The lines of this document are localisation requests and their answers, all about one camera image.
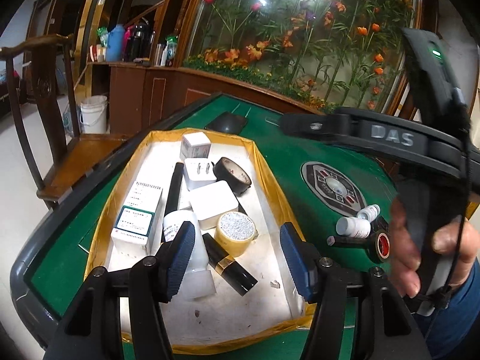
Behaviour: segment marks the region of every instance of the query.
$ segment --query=human hand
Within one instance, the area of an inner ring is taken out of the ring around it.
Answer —
[[[392,270],[390,281],[401,296],[413,298],[420,291],[420,278],[416,270],[420,266],[421,255],[407,231],[406,213],[403,204],[395,198],[390,207],[390,243]],[[452,254],[457,244],[459,222],[451,222],[438,229],[432,238],[432,248],[438,254]],[[480,248],[480,233],[465,219],[460,244],[460,255],[450,285],[453,289],[468,279],[470,270]]]

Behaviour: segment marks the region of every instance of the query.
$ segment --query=chair backrest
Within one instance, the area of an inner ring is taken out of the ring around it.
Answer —
[[[14,57],[25,51],[30,51],[32,55],[31,72],[34,97],[37,102],[38,113],[40,114],[46,137],[50,144],[53,163],[57,165],[67,154],[67,142],[63,128],[62,113],[57,103],[56,93],[57,82],[55,72],[58,46],[63,47],[73,134],[75,137],[80,136],[73,77],[71,75],[70,44],[72,39],[72,35],[68,37],[57,34],[45,35],[30,38],[16,47],[0,48],[0,60],[6,62],[8,94],[18,139],[20,140],[23,154],[25,155],[28,167],[39,190],[43,189],[45,184],[35,163],[25,132],[25,126],[23,125],[20,103],[14,85]]]

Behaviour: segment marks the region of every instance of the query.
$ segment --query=clear packing tape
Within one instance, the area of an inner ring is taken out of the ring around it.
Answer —
[[[85,267],[84,280],[93,268],[96,266],[103,266],[106,262],[107,252],[110,244],[110,233],[117,218],[117,214],[128,192],[131,180],[133,177],[135,177],[136,169],[141,166],[150,145],[156,142],[177,142],[182,139],[183,134],[197,131],[199,130],[195,128],[182,128],[180,130],[171,131],[152,131],[141,142],[135,153],[130,158],[128,164],[123,169],[122,174],[110,193],[102,213],[100,214],[97,228],[95,229],[95,234],[90,246],[90,252]],[[295,228],[297,228],[300,237],[305,239],[287,201],[287,198],[277,183],[272,171],[268,167],[267,162],[255,145],[255,142],[250,139],[245,139],[234,135],[227,135],[205,130],[203,130],[203,132],[208,136],[212,143],[243,146],[245,148],[249,154],[252,164],[254,165],[256,177],[263,193],[268,200],[272,213],[275,217],[275,221],[279,224],[279,226],[285,222],[292,222]],[[213,355],[240,349],[242,347],[247,347],[265,340],[273,335],[290,332],[301,327],[309,328],[314,311],[315,305],[306,304],[305,316],[283,321],[275,326],[263,330],[260,333],[213,345],[172,345],[172,349],[174,353],[191,355]],[[122,338],[126,342],[131,342],[131,337],[129,334],[122,333]]]

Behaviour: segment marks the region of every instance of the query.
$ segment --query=white tile floor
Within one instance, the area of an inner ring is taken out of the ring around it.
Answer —
[[[37,107],[22,107],[23,122],[40,173],[52,165],[49,143]],[[10,297],[10,268],[32,231],[47,213],[37,198],[11,115],[0,120],[0,321],[27,360],[40,360],[44,351],[18,317]]]

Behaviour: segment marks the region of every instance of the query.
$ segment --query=blue water bottle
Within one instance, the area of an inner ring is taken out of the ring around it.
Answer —
[[[106,45],[105,61],[115,62],[122,60],[122,42],[125,29],[121,24],[117,24],[109,33]]]

